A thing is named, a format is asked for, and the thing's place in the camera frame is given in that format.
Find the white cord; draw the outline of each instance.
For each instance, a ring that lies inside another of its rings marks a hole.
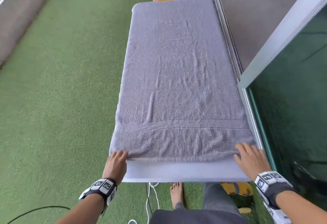
[[[149,224],[149,221],[150,221],[150,216],[149,216],[149,211],[147,209],[147,201],[149,199],[149,196],[150,196],[150,187],[154,190],[154,193],[156,194],[156,199],[157,199],[157,203],[158,203],[158,209],[160,209],[159,207],[159,200],[158,200],[158,196],[157,196],[157,192],[155,190],[154,187],[157,187],[159,183],[156,183],[155,185],[152,185],[151,183],[149,183],[149,191],[147,193],[147,198],[146,198],[146,202],[145,202],[145,209],[146,209],[146,215],[147,215],[147,223],[146,224]],[[137,224],[136,220],[130,220],[128,222],[128,224],[132,223],[132,222],[135,222],[135,224]]]

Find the bare foot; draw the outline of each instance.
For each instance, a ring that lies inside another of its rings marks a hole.
[[[183,203],[183,183],[174,183],[173,186],[170,186],[170,196],[173,208],[178,202]]]

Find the gray towel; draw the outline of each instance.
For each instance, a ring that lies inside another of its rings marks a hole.
[[[110,154],[208,161],[254,143],[212,0],[138,3]]]

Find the green turf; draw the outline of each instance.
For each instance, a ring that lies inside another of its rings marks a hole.
[[[0,222],[72,207],[98,179],[115,123],[131,9],[150,0],[48,0],[0,72]],[[169,184],[157,187],[171,209]],[[152,194],[151,202],[155,207]],[[146,222],[144,183],[125,183],[100,223]],[[202,185],[185,184],[187,207]],[[66,210],[15,221],[53,223]]]

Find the leg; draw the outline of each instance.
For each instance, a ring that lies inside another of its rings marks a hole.
[[[185,210],[183,205],[183,183],[174,183],[170,186],[170,196],[175,210]]]
[[[218,182],[203,185],[202,209],[226,211],[241,216],[233,200]]]

